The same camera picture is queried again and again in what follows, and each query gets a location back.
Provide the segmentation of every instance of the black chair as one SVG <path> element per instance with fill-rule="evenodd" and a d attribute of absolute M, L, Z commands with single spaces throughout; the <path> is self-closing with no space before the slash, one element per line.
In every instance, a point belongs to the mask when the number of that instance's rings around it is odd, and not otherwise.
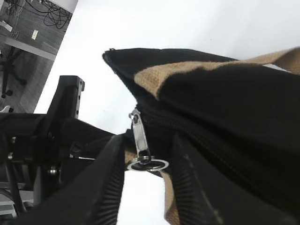
<path fill-rule="evenodd" d="M 15 66 L 13 62 L 18 58 L 18 56 L 23 52 L 23 50 L 18 49 L 14 54 L 15 48 L 11 47 L 8 53 L 7 61 L 0 62 L 3 71 L 3 80 L 2 80 L 2 98 L 5 98 L 6 95 L 11 96 L 13 94 L 12 90 L 6 90 L 8 84 L 8 76 L 11 74 L 21 85 L 26 85 L 27 81 L 18 77 L 15 72 Z"/>

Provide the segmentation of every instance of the metal zipper pull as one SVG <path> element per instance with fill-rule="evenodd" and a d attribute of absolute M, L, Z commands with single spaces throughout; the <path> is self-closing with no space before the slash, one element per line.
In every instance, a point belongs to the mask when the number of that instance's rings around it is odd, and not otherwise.
<path fill-rule="evenodd" d="M 155 159 L 150 153 L 141 113 L 137 109 L 134 109 L 132 113 L 129 114 L 129 117 L 132 121 L 137 158 L 128 162 L 127 169 L 153 172 L 167 168 L 169 165 L 167 161 Z"/>
<path fill-rule="evenodd" d="M 145 129 L 141 118 L 141 113 L 134 109 L 129 114 L 132 120 L 133 134 L 135 136 L 135 146 L 138 158 L 143 158 L 141 164 L 147 164 L 151 161 L 151 154 L 148 148 Z"/>

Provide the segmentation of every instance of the bolt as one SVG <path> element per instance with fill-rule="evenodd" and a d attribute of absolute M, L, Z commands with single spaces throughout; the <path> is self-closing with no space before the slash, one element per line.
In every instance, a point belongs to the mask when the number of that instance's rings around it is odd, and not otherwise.
<path fill-rule="evenodd" d="M 55 165 L 52 165 L 52 166 L 50 167 L 50 169 L 48 170 L 48 173 L 49 173 L 49 175 L 51 175 L 51 176 L 55 176 L 55 175 L 57 174 L 57 168 L 56 168 L 56 166 L 55 166 Z"/>
<path fill-rule="evenodd" d="M 9 154 L 8 154 L 8 157 L 7 157 L 9 160 L 12 160 L 13 159 L 13 152 L 10 152 Z"/>

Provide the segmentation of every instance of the metal ring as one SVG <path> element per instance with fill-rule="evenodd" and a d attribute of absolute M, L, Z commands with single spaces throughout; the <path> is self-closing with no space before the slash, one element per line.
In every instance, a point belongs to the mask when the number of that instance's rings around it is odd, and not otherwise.
<path fill-rule="evenodd" d="M 148 164 L 140 163 L 142 160 L 145 160 L 148 158 L 149 158 L 148 156 L 142 156 L 142 157 L 134 158 L 134 159 L 130 160 L 127 164 L 127 169 L 132 170 L 132 171 L 154 172 L 154 171 L 163 170 L 169 166 L 169 163 L 167 161 L 162 160 L 162 159 L 155 159 L 153 156 L 151 157 L 150 163 L 148 163 Z M 157 162 L 157 163 L 159 163 L 159 165 L 151 167 L 151 162 L 154 162 L 154 163 Z"/>

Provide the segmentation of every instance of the bag strap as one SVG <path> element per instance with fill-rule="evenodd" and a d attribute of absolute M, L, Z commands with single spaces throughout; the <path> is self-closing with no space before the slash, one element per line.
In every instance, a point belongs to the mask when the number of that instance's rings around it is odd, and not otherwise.
<path fill-rule="evenodd" d="M 170 175 L 160 171 L 165 182 L 165 220 L 171 225 L 180 225 L 179 214 L 174 198 L 174 190 Z"/>
<path fill-rule="evenodd" d="M 211 71 L 223 66 L 251 67 L 266 64 L 274 64 L 282 69 L 300 75 L 300 47 L 261 55 L 248 60 L 229 62 L 186 61 L 153 66 L 138 72 L 135 75 L 135 83 L 145 88 L 159 100 L 159 91 L 167 78 L 174 74 L 184 74 L 199 68 Z"/>

